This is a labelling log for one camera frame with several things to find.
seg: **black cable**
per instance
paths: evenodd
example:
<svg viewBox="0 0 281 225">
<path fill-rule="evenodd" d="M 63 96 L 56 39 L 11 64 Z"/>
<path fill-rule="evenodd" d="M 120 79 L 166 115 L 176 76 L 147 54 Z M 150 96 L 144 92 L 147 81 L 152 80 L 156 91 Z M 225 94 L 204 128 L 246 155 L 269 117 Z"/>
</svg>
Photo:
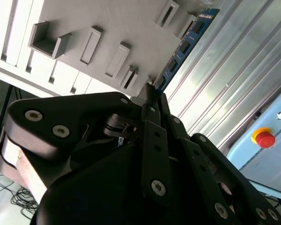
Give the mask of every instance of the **black cable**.
<svg viewBox="0 0 281 225">
<path fill-rule="evenodd" d="M 18 88 L 18 90 L 19 90 L 20 99 L 22 99 L 21 89 Z"/>
<path fill-rule="evenodd" d="M 15 88 L 14 90 L 15 90 L 15 98 L 16 98 L 17 100 L 19 100 L 18 93 L 17 93 L 17 88 Z"/>
</svg>

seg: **aluminum panel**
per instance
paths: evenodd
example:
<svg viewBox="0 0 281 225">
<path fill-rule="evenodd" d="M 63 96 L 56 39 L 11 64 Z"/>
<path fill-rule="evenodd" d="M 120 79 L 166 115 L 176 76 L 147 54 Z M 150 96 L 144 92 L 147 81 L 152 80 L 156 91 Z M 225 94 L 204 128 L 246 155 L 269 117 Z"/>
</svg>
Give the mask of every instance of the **aluminum panel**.
<svg viewBox="0 0 281 225">
<path fill-rule="evenodd" d="M 188 133 L 203 133 L 224 150 L 281 89 L 281 0 L 217 6 L 165 93 Z"/>
</svg>

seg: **rectangular slot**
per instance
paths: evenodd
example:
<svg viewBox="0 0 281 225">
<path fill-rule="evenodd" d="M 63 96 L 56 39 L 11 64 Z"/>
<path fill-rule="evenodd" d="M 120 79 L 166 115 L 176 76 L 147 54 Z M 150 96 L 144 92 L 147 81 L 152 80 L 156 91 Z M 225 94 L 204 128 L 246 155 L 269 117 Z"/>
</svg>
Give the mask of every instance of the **rectangular slot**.
<svg viewBox="0 0 281 225">
<path fill-rule="evenodd" d="M 75 94 L 75 93 L 76 93 L 76 91 L 77 91 L 77 90 L 76 90 L 76 88 L 75 88 L 75 87 L 72 87 L 72 88 L 71 88 L 71 90 L 70 90 L 70 92 L 71 92 L 72 94 Z"/>
<path fill-rule="evenodd" d="M 164 76 L 160 77 L 158 82 L 157 82 L 157 88 L 161 89 L 165 84 L 165 78 Z"/>
<path fill-rule="evenodd" d="M 163 7 L 163 9 L 156 21 L 156 24 L 158 26 L 162 27 L 163 29 L 166 29 L 168 27 L 169 23 L 171 22 L 173 16 L 177 12 L 178 8 L 179 8 L 179 5 L 176 2 L 174 2 L 173 0 L 167 1 L 167 3 Z"/>
<path fill-rule="evenodd" d="M 89 75 L 79 72 L 74 85 L 70 90 L 70 93 L 76 95 L 84 94 L 89 86 L 91 79 L 92 78 Z"/>
<path fill-rule="evenodd" d="M 192 28 L 192 31 L 195 32 L 196 34 L 199 34 L 203 28 L 204 23 L 201 21 L 197 21 Z"/>
<path fill-rule="evenodd" d="M 105 74 L 109 77 L 115 78 L 123 66 L 130 49 L 125 47 L 122 43 L 117 48 L 110 64 L 107 67 Z"/>
<path fill-rule="evenodd" d="M 90 28 L 90 32 L 88 35 L 87 40 L 85 41 L 83 45 L 83 53 L 81 56 L 80 61 L 86 65 L 89 64 L 90 59 L 92 58 L 94 51 L 96 49 L 96 46 L 100 40 L 101 32 L 96 30 L 95 28 Z"/>
<path fill-rule="evenodd" d="M 191 28 L 195 20 L 196 17 L 194 15 L 188 14 L 182 22 L 180 28 L 178 29 L 176 37 L 182 39 L 187 34 L 188 30 Z"/>
<path fill-rule="evenodd" d="M 134 82 L 136 81 L 138 77 L 138 69 L 133 69 L 131 66 L 129 67 L 128 71 L 126 72 L 126 75 L 121 83 L 121 89 L 127 90 L 128 88 L 132 87 Z"/>
<path fill-rule="evenodd" d="M 179 51 L 182 52 L 182 54 L 187 53 L 187 50 L 191 47 L 191 44 L 188 41 L 183 42 L 181 47 L 179 48 Z"/>
<path fill-rule="evenodd" d="M 170 8 L 168 9 L 167 13 L 165 14 L 163 20 L 161 21 L 161 24 L 160 26 L 163 27 L 165 22 L 168 20 L 169 16 L 170 16 L 170 13 L 173 11 L 173 6 L 170 6 Z"/>
<path fill-rule="evenodd" d="M 172 60 L 172 61 L 169 63 L 169 66 L 168 66 L 169 71 L 170 71 L 170 72 L 173 72 L 173 71 L 176 69 L 177 65 L 178 65 L 177 61 L 176 61 L 176 60 Z"/>
<path fill-rule="evenodd" d="M 53 76 L 50 76 L 49 78 L 49 83 L 54 84 L 55 78 Z"/>
</svg>

